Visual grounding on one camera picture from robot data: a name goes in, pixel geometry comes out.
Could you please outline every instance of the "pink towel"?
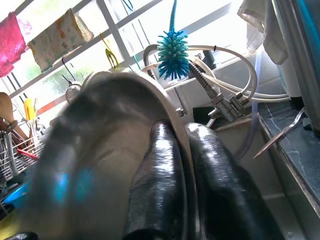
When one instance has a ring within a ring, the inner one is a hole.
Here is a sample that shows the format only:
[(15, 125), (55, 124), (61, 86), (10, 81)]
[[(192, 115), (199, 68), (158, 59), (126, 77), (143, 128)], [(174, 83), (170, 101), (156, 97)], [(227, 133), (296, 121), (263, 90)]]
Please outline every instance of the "pink towel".
[(14, 69), (13, 64), (25, 52), (26, 43), (21, 34), (16, 15), (10, 12), (0, 22), (0, 77), (4, 77)]

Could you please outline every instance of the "dish towel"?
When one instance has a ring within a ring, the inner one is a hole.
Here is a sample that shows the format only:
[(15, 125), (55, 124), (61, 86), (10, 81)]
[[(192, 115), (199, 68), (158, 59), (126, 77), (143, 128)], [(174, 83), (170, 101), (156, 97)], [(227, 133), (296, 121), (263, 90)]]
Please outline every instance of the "dish towel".
[(79, 16), (71, 9), (28, 43), (35, 62), (42, 72), (56, 60), (82, 46), (94, 37)]
[(10, 12), (0, 22), (0, 78), (9, 74), (14, 69), (21, 54), (25, 52), (26, 43), (21, 34), (17, 17)]
[(247, 29), (247, 48), (253, 53), (263, 43), (271, 60), (281, 65), (288, 57), (272, 0), (244, 0), (237, 14), (251, 26)]

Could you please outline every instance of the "wooden spoon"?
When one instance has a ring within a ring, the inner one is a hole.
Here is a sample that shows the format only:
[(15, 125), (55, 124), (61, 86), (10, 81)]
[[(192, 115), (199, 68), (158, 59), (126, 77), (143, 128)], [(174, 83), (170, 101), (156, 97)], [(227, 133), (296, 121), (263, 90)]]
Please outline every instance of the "wooden spoon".
[[(15, 120), (11, 99), (5, 92), (0, 92), (0, 118), (7, 120), (9, 123)], [(24, 140), (28, 139), (27, 135), (19, 126), (16, 126), (14, 130)]]

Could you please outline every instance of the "white towel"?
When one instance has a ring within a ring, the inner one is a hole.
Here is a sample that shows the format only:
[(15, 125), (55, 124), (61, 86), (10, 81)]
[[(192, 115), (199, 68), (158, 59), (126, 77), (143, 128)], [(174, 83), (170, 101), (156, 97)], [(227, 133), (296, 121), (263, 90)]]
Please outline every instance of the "white towel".
[(247, 48), (253, 53), (263, 43), (271, 60), (281, 65), (288, 57), (272, 0), (244, 0), (238, 15), (251, 26), (247, 29)]

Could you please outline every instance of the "cloth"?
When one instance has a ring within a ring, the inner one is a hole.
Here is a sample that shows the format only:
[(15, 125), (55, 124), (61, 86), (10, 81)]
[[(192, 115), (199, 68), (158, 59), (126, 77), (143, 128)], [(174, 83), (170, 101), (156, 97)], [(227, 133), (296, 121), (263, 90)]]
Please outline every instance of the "cloth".
[(21, 34), (17, 17), (10, 12), (0, 22), (0, 78), (9, 74), (14, 69), (13, 64), (17, 62), (21, 54), (25, 52), (26, 43)]
[(281, 65), (288, 57), (272, 0), (244, 0), (237, 14), (251, 26), (247, 29), (247, 48), (253, 53), (263, 43), (271, 60)]
[(71, 9), (28, 43), (34, 59), (42, 72), (53, 66), (56, 60), (82, 46), (93, 38), (79, 16)]

